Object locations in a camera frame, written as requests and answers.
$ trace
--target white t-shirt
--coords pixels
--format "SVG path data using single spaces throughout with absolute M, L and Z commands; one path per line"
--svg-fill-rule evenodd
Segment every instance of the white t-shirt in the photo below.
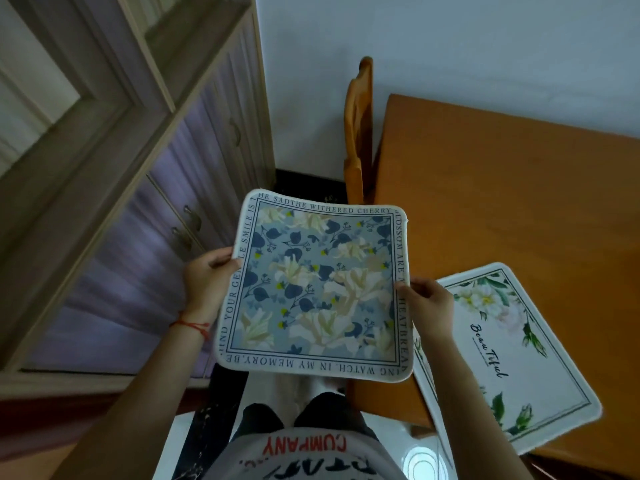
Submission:
M 406 480 L 382 445 L 354 431 L 281 429 L 232 441 L 204 480 Z

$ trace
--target hand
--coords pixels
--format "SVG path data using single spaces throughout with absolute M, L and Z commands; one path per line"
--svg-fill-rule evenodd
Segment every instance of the hand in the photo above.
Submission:
M 242 259 L 231 259 L 233 248 L 204 253 L 184 268 L 187 306 L 184 315 L 189 322 L 211 323 L 227 294 L 229 280 L 242 265 Z
M 423 342 L 441 342 L 452 339 L 453 295 L 437 281 L 413 278 L 411 288 L 403 282 L 396 290 L 409 305 L 409 313 Z

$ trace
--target cabinet door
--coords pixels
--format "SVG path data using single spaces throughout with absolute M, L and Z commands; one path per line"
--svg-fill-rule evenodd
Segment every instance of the cabinet door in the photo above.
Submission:
M 233 245 L 242 202 L 203 96 L 178 126 L 150 176 L 205 249 Z
M 247 20 L 232 41 L 228 54 L 212 76 L 212 83 L 220 109 L 228 113 L 227 129 L 254 188 L 270 188 L 275 169 L 268 143 L 253 19 Z
M 201 252 L 145 177 L 24 368 L 137 373 L 184 308 L 182 270 Z M 194 377 L 210 352 L 206 343 Z

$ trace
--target dark pants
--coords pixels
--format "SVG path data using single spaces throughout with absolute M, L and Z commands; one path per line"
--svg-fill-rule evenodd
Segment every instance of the dark pants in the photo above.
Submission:
M 345 396 L 333 392 L 324 392 L 313 398 L 293 423 L 293 427 L 356 431 L 378 439 L 364 422 L 362 413 L 353 409 Z M 270 407 L 255 403 L 244 409 L 242 421 L 233 440 L 252 433 L 273 433 L 283 428 L 282 421 Z

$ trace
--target red string bracelet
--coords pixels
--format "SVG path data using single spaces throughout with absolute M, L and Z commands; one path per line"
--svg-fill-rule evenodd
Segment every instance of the red string bracelet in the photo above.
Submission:
M 211 338 L 209 334 L 209 327 L 211 326 L 211 323 L 185 322 L 184 320 L 182 320 L 182 312 L 180 312 L 180 316 L 178 320 L 171 323 L 169 327 L 171 328 L 173 325 L 185 325 L 185 326 L 191 327 L 192 329 L 199 331 L 200 334 L 202 334 L 202 336 L 204 337 L 205 341 Z

